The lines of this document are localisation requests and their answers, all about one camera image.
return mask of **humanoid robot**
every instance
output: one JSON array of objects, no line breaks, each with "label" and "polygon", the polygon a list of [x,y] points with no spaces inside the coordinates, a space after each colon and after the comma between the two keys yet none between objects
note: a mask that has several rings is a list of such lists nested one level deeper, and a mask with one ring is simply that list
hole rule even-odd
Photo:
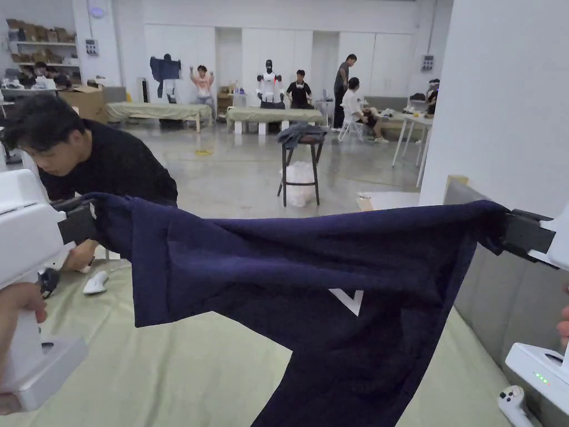
[{"label": "humanoid robot", "polygon": [[[281,86],[282,76],[273,72],[273,61],[267,59],[265,63],[267,72],[263,75],[257,75],[259,87],[257,88],[257,97],[261,100],[261,108],[285,108],[285,90]],[[280,102],[275,102],[275,92],[279,91],[281,96]]]}]

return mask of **navy blue t-shirt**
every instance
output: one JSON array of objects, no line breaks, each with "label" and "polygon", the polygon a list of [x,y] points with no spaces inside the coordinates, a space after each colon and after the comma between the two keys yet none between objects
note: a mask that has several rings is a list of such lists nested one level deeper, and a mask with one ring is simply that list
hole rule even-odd
[{"label": "navy blue t-shirt", "polygon": [[491,238],[506,211],[483,201],[207,220],[91,196],[100,241],[132,262],[137,327],[215,311],[293,351],[255,427],[393,427],[477,242],[498,252]]}]

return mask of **person in white shirt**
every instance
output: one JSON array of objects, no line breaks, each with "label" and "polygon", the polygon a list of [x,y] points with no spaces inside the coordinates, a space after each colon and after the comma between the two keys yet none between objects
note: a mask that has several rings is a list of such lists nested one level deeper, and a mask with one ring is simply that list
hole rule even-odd
[{"label": "person in white shirt", "polygon": [[364,123],[372,128],[373,133],[376,136],[374,142],[389,143],[388,140],[381,136],[381,124],[375,117],[373,117],[371,110],[368,108],[362,109],[360,107],[360,103],[356,96],[356,92],[359,88],[360,79],[352,77],[348,80],[348,90],[342,99],[342,106],[345,109],[346,115],[349,113],[357,123]]}]

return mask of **person in pink shirt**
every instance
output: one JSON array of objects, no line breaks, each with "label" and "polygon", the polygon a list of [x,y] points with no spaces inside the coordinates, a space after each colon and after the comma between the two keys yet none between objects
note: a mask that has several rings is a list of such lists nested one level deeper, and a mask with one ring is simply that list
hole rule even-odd
[{"label": "person in pink shirt", "polygon": [[193,81],[197,88],[196,102],[198,104],[209,105],[212,109],[212,114],[214,113],[214,102],[211,93],[211,87],[213,84],[213,71],[209,72],[209,76],[206,76],[208,69],[204,65],[200,65],[197,68],[198,77],[193,75],[193,67],[189,68],[189,78]]}]

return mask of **black pants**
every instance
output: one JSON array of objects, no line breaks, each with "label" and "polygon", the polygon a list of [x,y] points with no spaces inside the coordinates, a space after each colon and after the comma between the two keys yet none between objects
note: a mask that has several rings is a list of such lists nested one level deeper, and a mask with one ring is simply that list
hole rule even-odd
[{"label": "black pants", "polygon": [[344,88],[340,88],[334,91],[334,99],[335,99],[335,106],[334,106],[334,124],[332,125],[333,128],[341,129],[344,124],[344,108],[340,106],[342,103],[342,99],[344,98],[346,91]]},{"label": "black pants", "polygon": [[290,108],[299,109],[299,110],[314,110],[314,107],[307,102],[299,103],[299,102],[291,102]]}]

